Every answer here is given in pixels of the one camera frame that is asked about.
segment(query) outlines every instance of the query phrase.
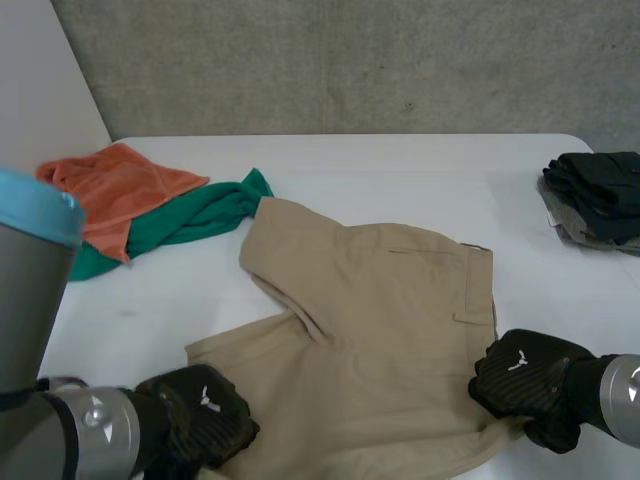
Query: dark green folded shirt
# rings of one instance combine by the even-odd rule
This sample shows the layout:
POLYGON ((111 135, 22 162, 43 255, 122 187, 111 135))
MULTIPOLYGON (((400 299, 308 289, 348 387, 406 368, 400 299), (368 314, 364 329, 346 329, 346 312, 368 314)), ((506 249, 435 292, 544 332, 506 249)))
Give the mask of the dark green folded shirt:
MULTIPOLYGON (((193 242, 235 230, 244 217, 255 215, 263 196, 272 197, 273 192, 255 168, 240 183, 215 183, 185 193, 133 219, 127 255, 133 259, 160 245, 193 242)), ((87 280, 119 265, 120 261, 102 255, 85 242, 70 280, 87 280)))

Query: concrete wall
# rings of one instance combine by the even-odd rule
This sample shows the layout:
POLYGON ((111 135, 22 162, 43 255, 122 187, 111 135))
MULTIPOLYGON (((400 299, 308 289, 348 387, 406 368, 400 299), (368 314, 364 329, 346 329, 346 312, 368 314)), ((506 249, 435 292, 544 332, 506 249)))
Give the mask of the concrete wall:
POLYGON ((640 150, 640 0, 54 0, 115 138, 563 132, 640 150))
POLYGON ((30 172, 109 143, 48 0, 0 0, 0 166, 30 172))

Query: blue cap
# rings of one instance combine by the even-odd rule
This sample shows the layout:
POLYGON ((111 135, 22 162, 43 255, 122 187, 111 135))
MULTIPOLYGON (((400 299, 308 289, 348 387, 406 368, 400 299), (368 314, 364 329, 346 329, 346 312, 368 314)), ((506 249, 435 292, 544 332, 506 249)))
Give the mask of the blue cap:
POLYGON ((87 216, 71 195, 0 168, 0 223, 69 248, 82 244, 87 216))

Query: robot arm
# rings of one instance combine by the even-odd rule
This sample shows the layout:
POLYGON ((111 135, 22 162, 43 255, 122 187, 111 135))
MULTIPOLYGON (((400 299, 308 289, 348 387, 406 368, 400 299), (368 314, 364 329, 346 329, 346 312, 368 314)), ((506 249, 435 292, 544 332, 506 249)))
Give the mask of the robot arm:
POLYGON ((4 169, 0 200, 0 478, 188 478, 251 443, 247 403, 208 366, 135 391, 37 382, 85 216, 66 193, 4 169))
POLYGON ((640 448, 640 356, 596 358, 585 348, 510 330, 476 363, 471 397, 498 418, 527 417, 526 435, 556 453, 577 446, 589 423, 640 448))

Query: white table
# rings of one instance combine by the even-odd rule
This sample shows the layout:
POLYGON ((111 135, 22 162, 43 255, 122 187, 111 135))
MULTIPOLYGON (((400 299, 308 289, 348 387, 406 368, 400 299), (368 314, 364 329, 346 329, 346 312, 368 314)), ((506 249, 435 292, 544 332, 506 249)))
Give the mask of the white table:
MULTIPOLYGON (((640 259, 562 242, 535 181, 549 160, 590 151, 566 135, 130 138, 152 161, 212 181, 258 167, 279 197, 346 224, 407 223, 495 252, 500 333, 523 327, 595 354, 640 351, 640 259)), ((65 293, 43 374, 133 386, 186 364, 184 346, 280 311, 238 265, 251 220, 166 246, 65 293)), ((468 479, 636 478, 640 451, 590 427, 557 456, 526 439, 468 479)))

